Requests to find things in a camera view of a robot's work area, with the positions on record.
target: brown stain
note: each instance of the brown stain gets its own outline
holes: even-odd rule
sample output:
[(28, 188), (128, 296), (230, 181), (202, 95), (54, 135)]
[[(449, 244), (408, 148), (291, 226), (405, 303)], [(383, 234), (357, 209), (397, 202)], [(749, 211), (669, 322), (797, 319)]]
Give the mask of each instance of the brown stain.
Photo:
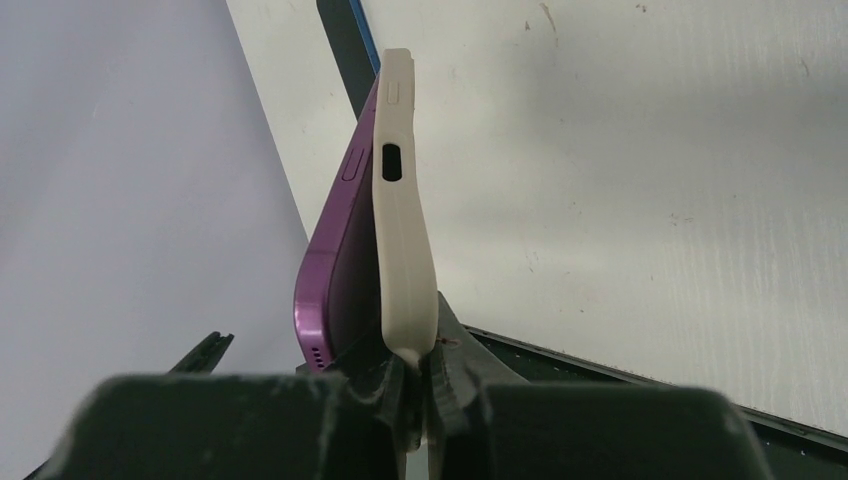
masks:
[(554, 31), (554, 45), (559, 46), (559, 34), (556, 31), (556, 22), (554, 22), (554, 17), (551, 15), (551, 9), (542, 2), (539, 4), (539, 7), (542, 8), (542, 11), (545, 12), (545, 16), (548, 17), (548, 23), (551, 24), (551, 29)]

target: purple smartphone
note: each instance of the purple smartphone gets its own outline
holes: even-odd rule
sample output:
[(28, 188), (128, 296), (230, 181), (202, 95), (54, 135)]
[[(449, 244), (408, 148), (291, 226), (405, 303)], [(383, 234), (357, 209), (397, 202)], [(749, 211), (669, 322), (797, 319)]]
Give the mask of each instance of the purple smartphone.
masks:
[(379, 78), (359, 116), (294, 287), (294, 328), (313, 371), (326, 368), (378, 323), (380, 279), (371, 201), (377, 82)]

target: black oval hole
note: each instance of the black oval hole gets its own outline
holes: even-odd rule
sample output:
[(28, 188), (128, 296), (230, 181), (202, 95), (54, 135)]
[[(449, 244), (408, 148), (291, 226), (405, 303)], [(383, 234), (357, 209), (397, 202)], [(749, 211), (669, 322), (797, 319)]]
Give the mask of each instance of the black oval hole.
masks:
[(401, 177), (400, 147), (394, 143), (383, 144), (383, 180), (397, 182)]

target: beige phone case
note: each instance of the beige phone case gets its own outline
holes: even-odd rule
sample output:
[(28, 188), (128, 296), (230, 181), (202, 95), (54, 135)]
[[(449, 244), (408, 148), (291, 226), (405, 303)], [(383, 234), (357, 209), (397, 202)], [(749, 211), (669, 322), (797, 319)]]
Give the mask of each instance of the beige phone case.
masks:
[(436, 343), (436, 270), (415, 176), (415, 69), (406, 49), (383, 52), (374, 123), (374, 224), (386, 346), (418, 368)]

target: smartphone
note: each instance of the smartphone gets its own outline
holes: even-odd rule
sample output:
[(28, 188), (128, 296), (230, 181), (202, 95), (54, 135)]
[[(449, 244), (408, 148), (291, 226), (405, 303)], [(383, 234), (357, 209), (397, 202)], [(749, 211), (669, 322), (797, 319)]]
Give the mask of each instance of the smartphone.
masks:
[(333, 359), (379, 322), (380, 284), (371, 201), (375, 79), (294, 289), (294, 326), (310, 369)]
[(386, 346), (409, 366), (436, 343), (436, 269), (415, 170), (415, 65), (406, 49), (383, 52), (374, 119), (372, 195)]

